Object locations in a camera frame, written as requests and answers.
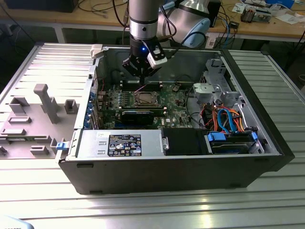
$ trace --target side panel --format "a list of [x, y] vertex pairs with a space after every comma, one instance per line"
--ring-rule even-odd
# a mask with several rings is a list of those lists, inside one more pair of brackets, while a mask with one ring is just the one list
[[59, 165], [80, 194], [247, 187], [278, 156], [131, 161], [66, 161]]
[[283, 155], [280, 156], [282, 158], [280, 163], [270, 170], [277, 171], [281, 169], [284, 165], [289, 163], [292, 159], [294, 159], [295, 156], [286, 141], [284, 140], [284, 138], [282, 137], [282, 135], [280, 134], [280, 132], [278, 131], [278, 129], [276, 128], [274, 122], [270, 118], [264, 106], [260, 103], [260, 100], [258, 99], [257, 95], [248, 83], [243, 72], [240, 70], [235, 60], [231, 56], [230, 52], [228, 50], [224, 50], [222, 53], [227, 64], [230, 66], [230, 71], [232, 72], [237, 81], [236, 83], [239, 84], [239, 86], [242, 88], [242, 91], [246, 97], [245, 99], [248, 100], [248, 102], [250, 103], [251, 107], [253, 108], [254, 112], [256, 113], [257, 117], [259, 118], [260, 122], [262, 123], [263, 127], [271, 138], [273, 144], [275, 145], [277, 151]]

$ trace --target gray plastic block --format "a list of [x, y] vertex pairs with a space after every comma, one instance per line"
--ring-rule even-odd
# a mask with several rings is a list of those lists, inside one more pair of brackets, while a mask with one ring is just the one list
[[24, 97], [15, 96], [11, 103], [9, 104], [10, 108], [14, 112], [15, 115], [24, 115], [25, 111], [22, 108], [23, 106], [29, 106], [28, 102]]
[[7, 138], [0, 138], [0, 144], [10, 144], [10, 141]]
[[67, 99], [64, 106], [68, 115], [77, 114], [78, 108], [74, 99]]
[[3, 156], [6, 155], [8, 151], [3, 147], [3, 146], [0, 146], [0, 154], [2, 154]]
[[10, 124], [27, 124], [31, 121], [31, 118], [28, 116], [10, 117], [8, 120]]
[[38, 83], [34, 88], [34, 93], [40, 97], [43, 108], [46, 111], [50, 121], [53, 124], [56, 124], [59, 121], [59, 117], [56, 114], [56, 109], [54, 108], [51, 102], [47, 90], [48, 90], [48, 86], [46, 84]]
[[15, 115], [24, 115], [25, 111], [20, 104], [9, 104]]
[[36, 137], [34, 138], [35, 142], [45, 144], [45, 143], [50, 143], [52, 141], [51, 137], [45, 136], [45, 137]]
[[25, 135], [25, 129], [3, 129], [2, 135]]
[[47, 155], [49, 151], [46, 146], [31, 146], [30, 152], [33, 155]]
[[21, 106], [29, 106], [29, 103], [23, 96], [14, 96], [14, 99], [16, 99]]
[[57, 154], [56, 145], [57, 145], [57, 141], [55, 138], [53, 138], [50, 144], [50, 148], [55, 154]]
[[[54, 98], [54, 97], [50, 97], [50, 99], [51, 99], [52, 105], [54, 106], [54, 109], [55, 109], [56, 112], [57, 112], [58, 109], [59, 109], [59, 106], [57, 105], [57, 102], [56, 102], [55, 98]], [[42, 110], [43, 110], [44, 113], [47, 113], [47, 111], [43, 108], [43, 105], [42, 105], [42, 104], [41, 104], [41, 108], [42, 108]]]

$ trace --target blue clip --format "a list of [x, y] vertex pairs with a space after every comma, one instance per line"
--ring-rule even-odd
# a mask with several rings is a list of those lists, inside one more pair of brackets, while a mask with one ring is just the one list
[[65, 143], [65, 142], [59, 142], [59, 143], [57, 143], [57, 145], [56, 145], [56, 149], [57, 149], [57, 150], [67, 150], [67, 149], [69, 149], [69, 148], [68, 148], [68, 144], [67, 144], [67, 143]]
[[256, 132], [252, 132], [251, 135], [252, 135], [253, 140], [256, 142], [258, 139]]
[[211, 141], [225, 141], [225, 135], [224, 133], [219, 133], [219, 132], [211, 132], [208, 134], [208, 140], [209, 142]]
[[90, 108], [87, 108], [86, 113], [90, 115], [92, 113], [92, 110], [90, 110]]
[[84, 122], [84, 127], [89, 128], [89, 127], [90, 127], [90, 124], [87, 123], [87, 122]]
[[85, 120], [86, 120], [86, 121], [89, 121], [89, 120], [90, 120], [90, 117], [89, 117], [88, 114], [85, 115]]

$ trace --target power cable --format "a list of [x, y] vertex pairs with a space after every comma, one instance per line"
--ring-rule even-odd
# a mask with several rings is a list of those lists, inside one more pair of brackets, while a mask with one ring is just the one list
[[125, 28], [126, 25], [124, 25], [123, 22], [121, 22], [121, 20], [119, 18], [119, 15], [118, 15], [118, 12], [116, 11], [116, 5], [114, 3], [114, 0], [112, 0], [112, 5], [113, 5], [113, 9], [114, 9], [114, 13], [115, 13], [116, 19], [118, 20], [120, 25]]
[[[101, 12], [101, 11], [106, 11], [106, 10], [110, 10], [110, 9], [113, 8], [113, 6], [111, 6], [111, 7], [105, 8], [105, 9], [101, 9], [101, 10], [86, 10], [86, 9], [84, 9], [84, 8], [81, 7], [81, 4], [82, 4], [84, 1], [86, 1], [86, 0], [81, 0], [81, 1], [78, 3], [78, 6], [77, 6], [77, 7], [78, 7], [80, 10], [86, 11], [86, 12]], [[96, 5], [92, 6], [92, 7], [95, 8], [96, 6], [102, 5], [102, 4], [105, 4], [105, 3], [99, 3], [99, 4], [96, 4]], [[127, 4], [127, 2], [124, 2], [124, 3], [122, 3], [122, 4], [118, 4], [118, 5], [115, 5], [115, 6], [118, 7], [118, 6], [122, 6], [122, 5], [125, 5], [125, 4]]]
[[5, 10], [5, 8], [3, 7], [3, 5], [2, 5], [2, 3], [0, 2], [0, 7], [3, 9], [3, 11], [5, 12], [5, 14], [16, 24], [16, 25], [18, 25], [21, 29], [22, 29], [22, 31], [31, 39], [31, 41], [35, 44], [36, 42], [35, 42], [35, 40], [19, 25], [19, 23], [18, 22], [16, 22], [15, 21], [15, 19], [13, 19], [13, 17], [12, 16], [10, 16], [10, 14], [9, 13], [7, 13], [7, 11]]
[[202, 36], [204, 37], [204, 42], [206, 42], [206, 36], [205, 36], [205, 34], [204, 34], [203, 32], [198, 32], [198, 31], [196, 31], [196, 32], [191, 32], [190, 34], [188, 34], [188, 35], [183, 39], [183, 41], [182, 41], [182, 42], [180, 43], [180, 45], [175, 49], [175, 51], [173, 51], [172, 55], [171, 55], [168, 59], [172, 58], [172, 57], [182, 48], [184, 42], [185, 42], [187, 39], [189, 39], [190, 36], [192, 36], [192, 35], [194, 35], [194, 34], [200, 34], [200, 35], [202, 35]]

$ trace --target sticker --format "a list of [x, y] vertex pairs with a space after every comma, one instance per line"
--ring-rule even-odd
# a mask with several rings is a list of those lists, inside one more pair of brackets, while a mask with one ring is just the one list
[[14, 142], [14, 141], [25, 141], [24, 138], [9, 138], [9, 141]]
[[97, 132], [96, 137], [109, 137], [110, 132]]
[[141, 135], [110, 135], [109, 132], [108, 156], [142, 156]]

